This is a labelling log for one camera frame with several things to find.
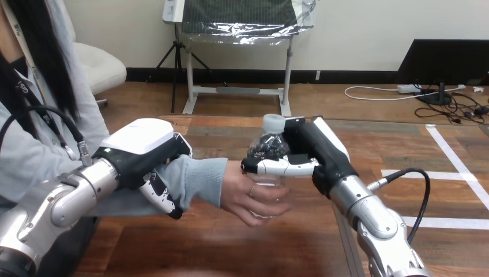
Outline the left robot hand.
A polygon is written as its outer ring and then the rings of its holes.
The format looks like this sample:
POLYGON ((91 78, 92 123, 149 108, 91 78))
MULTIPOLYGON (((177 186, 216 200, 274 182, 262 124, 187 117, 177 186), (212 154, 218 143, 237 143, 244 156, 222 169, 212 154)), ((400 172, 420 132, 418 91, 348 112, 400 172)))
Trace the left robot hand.
POLYGON ((156 167, 192 154, 190 144, 170 122, 140 118, 105 138, 92 157, 105 159, 115 168, 119 188, 138 189, 161 212, 178 220, 183 210, 157 175, 156 167))

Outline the person's hand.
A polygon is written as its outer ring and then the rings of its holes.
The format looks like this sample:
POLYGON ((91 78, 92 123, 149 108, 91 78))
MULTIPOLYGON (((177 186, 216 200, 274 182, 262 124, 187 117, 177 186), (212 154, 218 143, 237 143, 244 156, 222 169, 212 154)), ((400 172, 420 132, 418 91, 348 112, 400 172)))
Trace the person's hand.
POLYGON ((283 186, 257 184, 243 173, 240 161, 229 160, 221 186, 220 208, 247 226, 258 227, 291 210, 291 204, 283 201, 288 193, 289 189, 283 186))

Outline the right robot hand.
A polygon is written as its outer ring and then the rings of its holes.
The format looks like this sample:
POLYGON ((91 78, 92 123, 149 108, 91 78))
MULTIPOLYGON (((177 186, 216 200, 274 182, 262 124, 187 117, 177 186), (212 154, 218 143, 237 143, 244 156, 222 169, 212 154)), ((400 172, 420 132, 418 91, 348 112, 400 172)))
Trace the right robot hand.
POLYGON ((289 146, 288 154, 275 152, 263 158, 244 158, 242 170, 265 176, 311 177, 319 192, 329 199, 333 198, 335 187, 355 190, 364 186, 346 148, 323 118, 286 118, 281 135, 289 146))

